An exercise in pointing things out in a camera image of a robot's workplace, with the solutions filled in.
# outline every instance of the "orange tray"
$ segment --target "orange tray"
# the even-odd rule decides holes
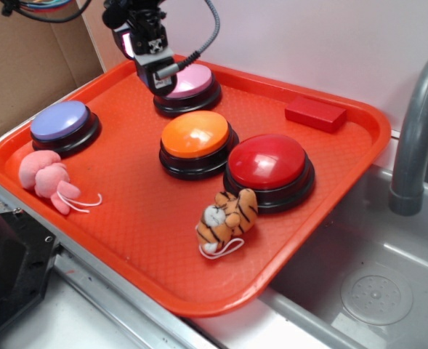
[[[91,213],[64,217],[49,200],[21,188],[17,171],[32,151],[30,124],[0,143],[0,184],[162,306],[181,316],[215,316],[254,299],[367,170],[390,138],[385,116],[369,105],[204,63],[222,85],[214,109],[240,140],[264,133],[288,135],[315,167],[315,189],[300,206],[259,216],[238,251],[207,260],[195,226],[224,190],[222,175],[188,182],[170,177],[158,160],[162,129],[152,95],[125,62],[71,95],[102,122],[99,138],[65,159],[81,201],[103,203]],[[285,118],[297,96],[347,109],[333,134]]]

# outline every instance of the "purple button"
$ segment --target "purple button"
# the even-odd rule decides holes
[[[55,140],[77,130],[88,116],[85,104],[75,100],[51,105],[31,123],[31,133],[38,140]]]
[[[185,98],[202,92],[212,82],[212,72],[200,64],[192,64],[177,73],[177,85],[168,98]]]

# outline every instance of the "stainless steel sink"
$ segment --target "stainless steel sink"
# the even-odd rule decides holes
[[[428,348],[428,185],[422,211],[402,217],[390,181],[371,167],[275,277],[280,301],[265,302],[304,308],[350,348]]]

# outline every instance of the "pink stuffed toy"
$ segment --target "pink stuffed toy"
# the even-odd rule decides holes
[[[74,201],[81,191],[70,184],[67,167],[60,162],[60,155],[54,151],[34,151],[28,154],[20,164],[18,172],[24,189],[33,190],[40,198],[50,198],[55,208],[61,214],[68,214],[70,208],[89,213],[87,209],[79,209],[72,205],[97,206],[102,202],[102,196],[96,204],[84,204]]]

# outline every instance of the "plush toy tag loop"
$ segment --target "plush toy tag loop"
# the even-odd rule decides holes
[[[236,246],[234,246],[232,249],[227,251],[228,247],[231,244],[234,244],[235,242],[238,242],[238,244]],[[202,250],[201,245],[199,245],[199,252],[207,259],[216,260],[217,258],[226,256],[227,254],[236,251],[237,249],[239,249],[243,245],[244,245],[244,240],[242,238],[234,238],[234,239],[228,241],[228,244],[226,244],[225,247],[218,252],[214,252],[212,254],[207,254]]]
[[[78,212],[89,213],[89,210],[88,209],[79,209],[78,207],[72,205],[71,203],[78,204],[80,206],[98,206],[98,205],[101,205],[101,203],[102,203],[102,195],[100,195],[100,194],[97,194],[97,196],[99,196],[99,201],[92,203],[92,204],[87,204],[84,202],[72,200],[71,198],[66,198],[59,191],[57,191],[57,195],[59,196],[60,200],[62,200],[65,205],[71,207],[72,209],[75,209]]]

